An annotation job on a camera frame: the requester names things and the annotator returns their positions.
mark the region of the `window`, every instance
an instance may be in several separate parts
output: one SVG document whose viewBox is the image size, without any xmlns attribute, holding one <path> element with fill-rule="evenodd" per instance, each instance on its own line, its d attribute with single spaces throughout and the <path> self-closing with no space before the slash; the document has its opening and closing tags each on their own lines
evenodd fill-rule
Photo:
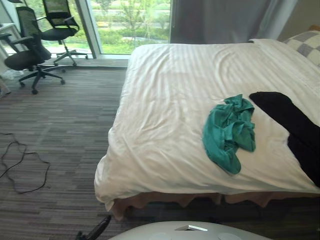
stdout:
<svg viewBox="0 0 320 240">
<path fill-rule="evenodd" d="M 26 0 L 26 3 L 28 7 L 32 8 L 35 12 L 35 15 L 37 18 L 43 17 L 46 15 L 45 13 L 45 8 L 42 3 L 42 0 Z M 79 13 L 77 10 L 77 6 L 75 3 L 75 0 L 68 0 L 69 3 L 69 8 L 71 11 L 72 16 L 74 16 L 74 19 L 76 23 L 79 25 L 80 30 L 71 37 L 68 37 L 67 39 L 64 40 L 65 44 L 67 45 L 69 50 L 77 50 L 79 53 L 91 53 L 91 50 L 88 45 L 88 41 L 86 38 L 86 34 L 84 31 L 84 28 L 82 26 L 82 22 L 79 17 Z M 38 21 L 38 25 L 41 29 L 41 31 L 45 31 L 48 29 L 51 29 L 50 23 L 46 19 L 42 19 Z M 56 53 L 64 53 L 65 48 L 63 45 L 60 45 L 58 41 L 42 41 L 42 44 L 46 49 L 48 49 L 51 53 L 56 54 Z"/>
<path fill-rule="evenodd" d="M 103 54 L 169 42 L 170 0 L 90 0 Z"/>
</svg>

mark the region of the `office chair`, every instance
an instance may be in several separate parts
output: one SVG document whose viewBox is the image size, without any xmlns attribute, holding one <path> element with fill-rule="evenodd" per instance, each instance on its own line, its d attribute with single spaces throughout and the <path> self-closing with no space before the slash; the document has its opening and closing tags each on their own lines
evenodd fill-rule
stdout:
<svg viewBox="0 0 320 240">
<path fill-rule="evenodd" d="M 0 40 L 6 41 L 7 44 L 12 46 L 12 48 L 16 51 L 15 54 L 8 56 L 4 60 L 4 64 L 8 68 L 18 71 L 23 69 L 29 69 L 30 71 L 32 71 L 35 66 L 36 71 L 19 79 L 21 87 L 24 87 L 25 84 L 22 81 L 35 77 L 32 84 L 32 93 L 34 95 L 38 93 L 38 91 L 36 90 L 36 85 L 40 78 L 51 76 L 61 79 L 61 84 L 65 84 L 65 81 L 62 77 L 50 73 L 50 71 L 56 70 L 59 67 L 55 66 L 41 69 L 41 67 L 39 66 L 39 64 L 42 64 L 45 62 L 45 60 L 51 58 L 51 53 L 47 49 L 45 49 L 41 43 L 41 31 L 39 30 L 37 24 L 35 12 L 31 8 L 26 6 L 17 7 L 16 12 L 20 23 L 21 35 L 25 37 L 11 41 L 9 39 L 9 36 L 11 36 L 10 33 L 0 34 Z M 28 50 L 19 51 L 15 47 L 16 44 L 24 44 Z"/>
<path fill-rule="evenodd" d="M 54 61 L 54 65 L 57 66 L 58 61 L 69 57 L 73 62 L 72 65 L 77 66 L 72 55 L 85 55 L 85 58 L 88 59 L 88 54 L 77 52 L 76 50 L 69 51 L 65 44 L 64 39 L 74 36 L 80 29 L 74 17 L 71 16 L 68 0 L 43 0 L 43 5 L 46 16 L 37 20 L 47 19 L 52 29 L 42 32 L 41 38 L 48 41 L 58 41 L 65 48 L 64 53 L 57 53 L 59 57 Z"/>
</svg>

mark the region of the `pillow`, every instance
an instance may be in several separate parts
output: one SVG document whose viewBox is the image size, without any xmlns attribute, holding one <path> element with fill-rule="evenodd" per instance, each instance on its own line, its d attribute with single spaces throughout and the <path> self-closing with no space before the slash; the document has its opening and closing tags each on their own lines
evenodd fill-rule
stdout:
<svg viewBox="0 0 320 240">
<path fill-rule="evenodd" d="M 306 31 L 283 42 L 320 68 L 320 31 Z"/>
</svg>

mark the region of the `gray curtain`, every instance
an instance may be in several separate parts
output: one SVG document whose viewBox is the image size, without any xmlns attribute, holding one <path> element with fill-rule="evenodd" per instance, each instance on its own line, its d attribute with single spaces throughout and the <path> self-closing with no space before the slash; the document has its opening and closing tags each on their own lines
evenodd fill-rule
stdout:
<svg viewBox="0 0 320 240">
<path fill-rule="evenodd" d="M 173 0 L 171 43 L 276 39 L 297 0 Z"/>
</svg>

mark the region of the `white duvet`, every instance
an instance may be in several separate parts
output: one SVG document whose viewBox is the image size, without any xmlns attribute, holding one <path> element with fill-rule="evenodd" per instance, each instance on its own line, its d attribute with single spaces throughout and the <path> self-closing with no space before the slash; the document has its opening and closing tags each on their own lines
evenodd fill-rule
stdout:
<svg viewBox="0 0 320 240">
<path fill-rule="evenodd" d="M 109 210 L 114 199 L 144 192 L 320 193 L 288 148 L 288 131 L 256 105 L 256 150 L 237 151 L 240 173 L 230 175 L 207 157 L 202 129 L 210 110 L 258 91 L 287 95 L 320 124 L 320 70 L 281 42 L 138 47 L 96 169 L 97 199 Z"/>
</svg>

